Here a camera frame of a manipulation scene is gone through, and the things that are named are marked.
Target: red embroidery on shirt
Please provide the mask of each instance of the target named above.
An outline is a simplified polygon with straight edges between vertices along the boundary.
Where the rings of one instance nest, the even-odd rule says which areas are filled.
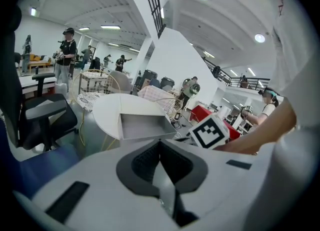
[[[280,1],[281,1],[281,4],[278,6],[278,8],[279,8],[279,16],[282,15],[282,9],[284,7],[284,0],[280,0]]]

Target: black cap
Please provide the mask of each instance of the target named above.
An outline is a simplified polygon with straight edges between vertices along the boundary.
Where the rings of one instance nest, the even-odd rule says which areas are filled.
[[[72,35],[75,35],[75,30],[72,27],[67,28],[66,30],[63,31],[63,34],[65,35],[66,33],[70,33]]]

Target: red table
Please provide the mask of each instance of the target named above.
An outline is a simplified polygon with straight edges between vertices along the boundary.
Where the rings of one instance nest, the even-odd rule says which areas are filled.
[[[205,119],[207,116],[211,115],[212,112],[208,109],[205,109],[204,107],[197,105],[194,109],[190,112],[189,122],[192,120],[195,120],[197,122],[201,122],[203,119]],[[227,128],[230,131],[230,139],[235,140],[240,137],[240,133],[237,132],[235,128],[233,128],[227,121],[223,120],[224,124],[227,126]]]

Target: round ceiling light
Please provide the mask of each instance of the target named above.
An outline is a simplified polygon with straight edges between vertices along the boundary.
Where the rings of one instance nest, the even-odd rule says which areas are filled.
[[[266,38],[262,35],[262,34],[256,34],[254,39],[258,42],[258,43],[264,43],[266,41]]]

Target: black trash can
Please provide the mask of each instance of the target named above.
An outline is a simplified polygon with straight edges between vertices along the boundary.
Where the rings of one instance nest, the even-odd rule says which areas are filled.
[[[158,74],[156,72],[153,72],[151,70],[145,70],[142,78],[139,81],[138,89],[142,88],[146,79],[151,81],[151,79],[153,79],[153,78],[156,79],[157,77],[158,77]]]
[[[165,87],[167,85],[170,85],[173,88],[175,86],[175,81],[168,78],[168,77],[162,78],[161,83],[160,83],[160,89],[162,89],[163,87]]]

